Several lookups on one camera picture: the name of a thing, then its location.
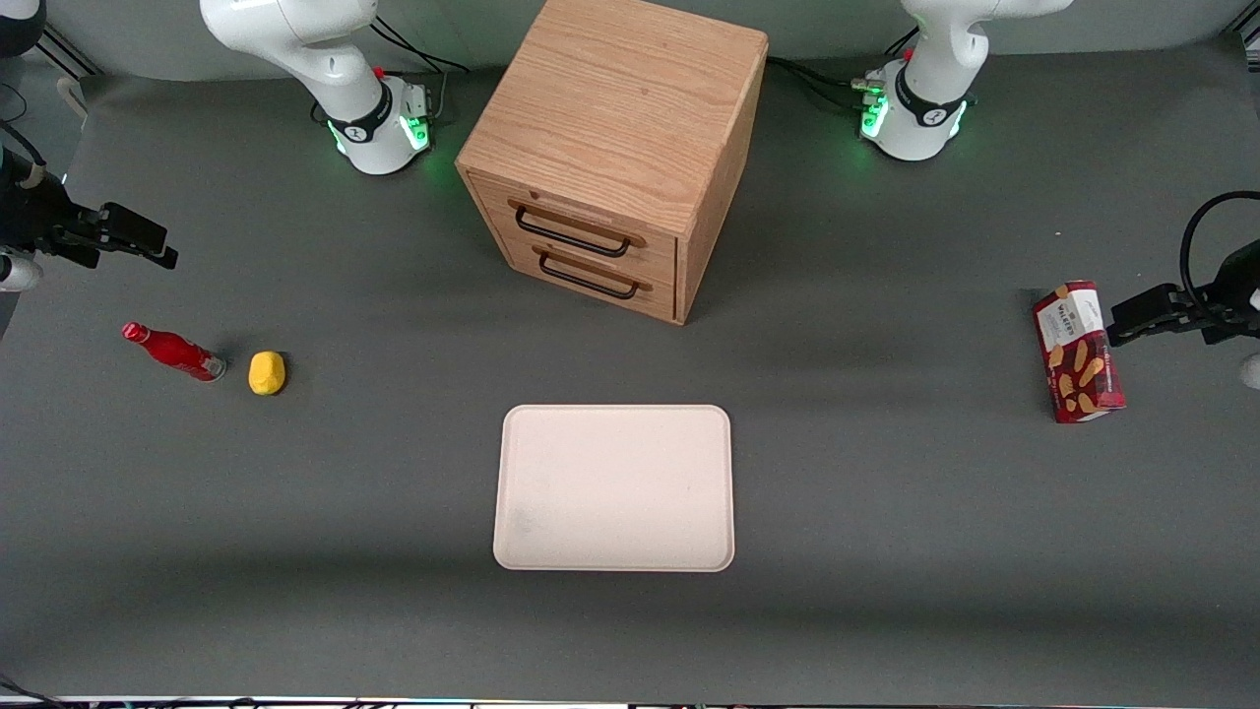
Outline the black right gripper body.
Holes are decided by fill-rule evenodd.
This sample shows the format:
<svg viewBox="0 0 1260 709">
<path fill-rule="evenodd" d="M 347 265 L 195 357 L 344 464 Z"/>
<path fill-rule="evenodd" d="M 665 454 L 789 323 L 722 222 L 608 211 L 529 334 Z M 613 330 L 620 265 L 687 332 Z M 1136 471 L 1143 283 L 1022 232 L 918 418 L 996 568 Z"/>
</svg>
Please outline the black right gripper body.
<svg viewBox="0 0 1260 709">
<path fill-rule="evenodd" d="M 82 268 L 100 262 L 100 208 L 77 205 L 63 184 L 26 157 L 4 156 L 1 237 L 23 254 L 49 254 Z"/>
</svg>

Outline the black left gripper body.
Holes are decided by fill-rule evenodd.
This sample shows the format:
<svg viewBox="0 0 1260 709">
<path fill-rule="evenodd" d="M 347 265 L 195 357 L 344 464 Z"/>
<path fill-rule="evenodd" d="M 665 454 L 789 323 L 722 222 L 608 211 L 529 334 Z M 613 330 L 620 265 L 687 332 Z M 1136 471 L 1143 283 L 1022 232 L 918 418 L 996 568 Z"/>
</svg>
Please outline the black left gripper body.
<svg viewBox="0 0 1260 709">
<path fill-rule="evenodd" d="M 1259 337 L 1259 242 L 1252 241 L 1234 251 L 1223 259 L 1216 277 L 1205 287 L 1196 288 L 1201 301 L 1216 317 L 1223 319 L 1234 331 L 1220 324 L 1203 327 L 1207 346 L 1232 340 L 1232 337 Z"/>
</svg>

